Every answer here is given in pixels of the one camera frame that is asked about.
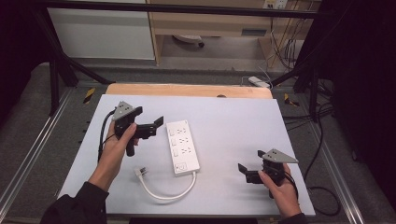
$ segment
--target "power strip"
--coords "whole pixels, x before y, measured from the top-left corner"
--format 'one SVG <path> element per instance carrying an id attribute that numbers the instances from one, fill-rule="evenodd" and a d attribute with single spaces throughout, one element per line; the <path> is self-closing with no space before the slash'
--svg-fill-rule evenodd
<path id="1" fill-rule="evenodd" d="M 199 171 L 200 166 L 186 120 L 166 124 L 169 146 L 176 176 Z"/>
<path id="2" fill-rule="evenodd" d="M 257 77 L 250 77 L 248 78 L 248 81 L 258 87 L 264 87 L 264 88 L 268 88 L 270 85 L 268 83 L 266 83 L 265 81 L 257 78 Z"/>

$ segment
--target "aluminum rail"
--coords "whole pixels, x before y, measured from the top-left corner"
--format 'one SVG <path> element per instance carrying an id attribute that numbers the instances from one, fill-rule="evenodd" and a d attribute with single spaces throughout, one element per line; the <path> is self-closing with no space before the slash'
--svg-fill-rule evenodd
<path id="1" fill-rule="evenodd" d="M 6 217 L 6 214 L 11 207 L 12 203 L 14 202 L 15 198 L 17 197 L 20 189 L 26 180 L 27 176 L 29 175 L 30 171 L 32 170 L 33 166 L 35 165 L 35 161 L 37 160 L 38 156 L 40 155 L 41 150 L 43 149 L 44 145 L 46 145 L 47 140 L 50 137 L 52 130 L 54 129 L 56 123 L 58 122 L 59 118 L 61 117 L 64 109 L 69 100 L 69 96 L 74 91 L 73 88 L 68 88 L 64 92 L 60 106 L 55 114 L 48 118 L 46 124 L 44 125 L 43 129 L 41 130 L 40 134 L 38 135 L 37 139 L 33 143 L 32 147 L 30 148 L 29 152 L 27 153 L 25 159 L 23 160 L 20 168 L 18 169 L 17 173 L 14 175 L 10 183 L 8 184 L 6 190 L 4 191 L 3 195 L 0 198 L 0 223 L 3 222 L 3 219 Z"/>
<path id="2" fill-rule="evenodd" d="M 305 114 L 308 114 L 308 100 L 303 93 L 297 94 L 300 105 L 304 110 Z M 320 128 L 318 124 L 314 122 L 309 122 L 313 133 L 315 134 L 315 139 L 319 142 L 320 139 Z M 364 219 L 361 215 L 361 210 L 356 205 L 355 200 L 352 196 L 352 193 L 347 186 L 347 182 L 345 181 L 341 170 L 338 168 L 337 163 L 335 162 L 332 153 L 326 143 L 326 140 L 323 138 L 322 147 L 321 147 L 321 157 L 329 171 L 330 178 L 332 179 L 332 183 L 334 184 L 335 190 L 337 190 L 338 197 L 340 199 L 341 204 L 344 206 L 344 210 L 346 212 L 346 216 L 349 219 L 349 222 L 352 224 L 363 224 Z"/>

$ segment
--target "white table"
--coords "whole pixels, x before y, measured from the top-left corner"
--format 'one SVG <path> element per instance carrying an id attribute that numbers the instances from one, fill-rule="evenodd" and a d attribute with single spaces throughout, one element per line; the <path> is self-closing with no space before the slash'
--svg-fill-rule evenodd
<path id="1" fill-rule="evenodd" d="M 276 100 L 186 96 L 103 95 L 93 115 L 60 195 L 75 196 L 91 176 L 97 159 L 99 135 L 106 114 L 119 101 L 143 106 L 137 123 L 186 119 L 191 128 L 201 170 L 186 196 L 164 202 L 151 198 L 134 175 L 135 167 L 147 167 L 145 182 L 160 195 L 176 195 L 190 184 L 191 176 L 175 177 L 165 125 L 157 136 L 140 140 L 135 155 L 125 155 L 106 200 L 107 212 L 130 217 L 264 217 L 278 215 L 274 200 L 263 185 L 247 184 L 237 163 L 249 170 L 261 169 L 257 150 L 272 148 L 294 157 Z M 300 206 L 308 216 L 315 211 L 297 164 L 290 164 L 300 193 Z"/>

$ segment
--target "white power cord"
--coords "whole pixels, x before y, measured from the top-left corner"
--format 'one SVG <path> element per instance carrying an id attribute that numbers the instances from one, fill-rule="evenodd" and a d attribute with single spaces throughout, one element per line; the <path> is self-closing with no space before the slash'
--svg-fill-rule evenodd
<path id="1" fill-rule="evenodd" d="M 146 168 L 142 168 L 142 169 L 137 169 L 137 168 L 136 168 L 136 169 L 134 169 L 134 173 L 135 173 L 136 176 L 139 178 L 139 180 L 140 180 L 140 182 L 142 183 L 143 188 L 146 190 L 146 192 L 147 192 L 149 195 L 151 195 L 153 198 L 160 199 L 160 200 L 174 200 L 174 199 L 178 199 L 178 198 L 183 197 L 185 194 L 187 194 L 187 193 L 192 189 L 192 187 L 193 187 L 194 184 L 195 184 L 195 180 L 196 180 L 196 173 L 195 173 L 195 172 L 192 172 L 192 182 L 191 182 L 190 186 L 189 186 L 184 192 L 182 192 L 181 194 L 179 194 L 179 195 L 177 195 L 177 196 L 174 196 L 174 197 L 161 197 L 161 196 L 158 196 L 158 195 L 155 195 L 154 193 L 152 193 L 152 192 L 148 189 L 148 187 L 146 186 L 145 181 L 143 180 L 143 175 L 144 175 L 146 172 L 147 172 L 147 171 L 146 171 Z"/>

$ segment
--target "power outlet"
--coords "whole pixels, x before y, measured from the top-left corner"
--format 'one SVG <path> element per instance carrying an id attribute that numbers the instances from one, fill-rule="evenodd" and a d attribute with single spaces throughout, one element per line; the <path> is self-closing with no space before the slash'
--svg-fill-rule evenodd
<path id="1" fill-rule="evenodd" d="M 176 176 L 199 171 L 200 166 L 186 120 L 166 124 L 169 146 Z"/>
<path id="2" fill-rule="evenodd" d="M 275 8 L 275 5 L 276 5 L 276 0 L 265 0 L 262 8 L 272 9 Z"/>
<path id="3" fill-rule="evenodd" d="M 288 0 L 276 0 L 275 9 L 285 9 Z"/>

